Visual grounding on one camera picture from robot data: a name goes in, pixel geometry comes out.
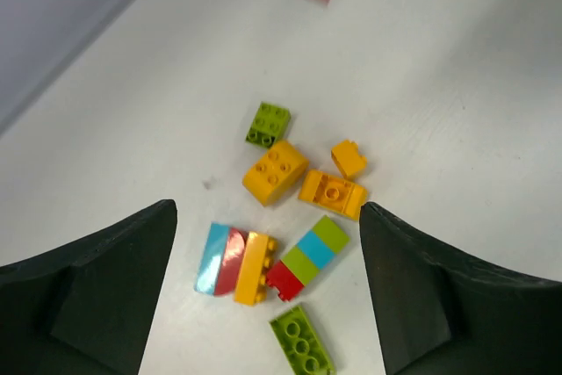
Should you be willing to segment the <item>yellow striped lego brick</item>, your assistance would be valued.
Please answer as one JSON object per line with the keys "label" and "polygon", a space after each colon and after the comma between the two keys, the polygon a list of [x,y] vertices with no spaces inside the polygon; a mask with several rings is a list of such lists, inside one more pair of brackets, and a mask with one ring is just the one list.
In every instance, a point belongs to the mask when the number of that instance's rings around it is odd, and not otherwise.
{"label": "yellow striped lego brick", "polygon": [[299,192],[299,200],[354,221],[359,220],[367,197],[362,185],[318,169],[307,172]]}

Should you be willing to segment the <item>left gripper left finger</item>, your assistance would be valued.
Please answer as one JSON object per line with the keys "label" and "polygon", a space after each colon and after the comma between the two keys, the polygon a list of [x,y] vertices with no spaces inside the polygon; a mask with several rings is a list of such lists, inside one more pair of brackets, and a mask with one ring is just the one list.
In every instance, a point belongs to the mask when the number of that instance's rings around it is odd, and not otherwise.
{"label": "left gripper left finger", "polygon": [[177,205],[1,268],[3,374],[136,374],[169,263]]}

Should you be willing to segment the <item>red green blue lego stack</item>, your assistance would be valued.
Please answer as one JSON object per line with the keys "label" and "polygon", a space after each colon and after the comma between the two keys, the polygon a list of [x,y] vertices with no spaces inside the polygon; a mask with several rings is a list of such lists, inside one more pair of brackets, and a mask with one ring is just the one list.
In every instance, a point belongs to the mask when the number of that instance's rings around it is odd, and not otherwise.
{"label": "red green blue lego stack", "polygon": [[349,236],[322,216],[266,274],[267,286],[285,302],[296,298],[347,246]]}

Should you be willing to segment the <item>small green lego brick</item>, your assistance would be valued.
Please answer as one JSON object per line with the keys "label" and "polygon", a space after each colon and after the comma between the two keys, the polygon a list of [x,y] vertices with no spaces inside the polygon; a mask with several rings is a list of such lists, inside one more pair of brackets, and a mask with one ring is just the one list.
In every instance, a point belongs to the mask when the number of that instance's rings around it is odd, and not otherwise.
{"label": "small green lego brick", "polygon": [[246,135],[246,142],[261,148],[270,148],[284,137],[290,120],[291,113],[288,109],[262,102]]}

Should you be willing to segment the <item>lime green long lego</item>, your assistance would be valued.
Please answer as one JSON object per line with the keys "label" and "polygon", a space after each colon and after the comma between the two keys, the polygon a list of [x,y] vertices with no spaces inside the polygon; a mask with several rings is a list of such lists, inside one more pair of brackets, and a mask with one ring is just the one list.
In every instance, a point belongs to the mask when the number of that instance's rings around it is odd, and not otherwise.
{"label": "lime green long lego", "polygon": [[336,374],[332,359],[302,305],[270,320],[270,327],[294,374]]}

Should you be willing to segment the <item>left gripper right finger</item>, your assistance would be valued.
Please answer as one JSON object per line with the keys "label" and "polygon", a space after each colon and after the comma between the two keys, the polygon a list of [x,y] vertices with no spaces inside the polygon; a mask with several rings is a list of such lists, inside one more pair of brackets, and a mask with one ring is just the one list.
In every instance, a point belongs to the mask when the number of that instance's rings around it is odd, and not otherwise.
{"label": "left gripper right finger", "polygon": [[472,256],[374,202],[359,228],[386,373],[560,373],[560,282]]}

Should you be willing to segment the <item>small yellow lego brick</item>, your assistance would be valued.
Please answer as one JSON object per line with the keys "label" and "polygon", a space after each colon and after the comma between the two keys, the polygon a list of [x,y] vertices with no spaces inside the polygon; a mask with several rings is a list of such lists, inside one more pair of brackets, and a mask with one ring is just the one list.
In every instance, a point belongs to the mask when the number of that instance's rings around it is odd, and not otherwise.
{"label": "small yellow lego brick", "polygon": [[342,176],[356,179],[367,167],[367,159],[360,154],[354,141],[344,140],[331,149],[331,157]]}

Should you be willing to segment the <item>large yellow lego brick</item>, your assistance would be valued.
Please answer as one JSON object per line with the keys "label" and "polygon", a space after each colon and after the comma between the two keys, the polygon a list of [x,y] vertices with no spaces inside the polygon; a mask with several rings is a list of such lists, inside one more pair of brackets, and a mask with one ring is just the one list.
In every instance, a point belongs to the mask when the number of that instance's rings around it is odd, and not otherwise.
{"label": "large yellow lego brick", "polygon": [[242,184],[262,206],[271,206],[302,177],[308,164],[289,141],[278,141],[248,170]]}

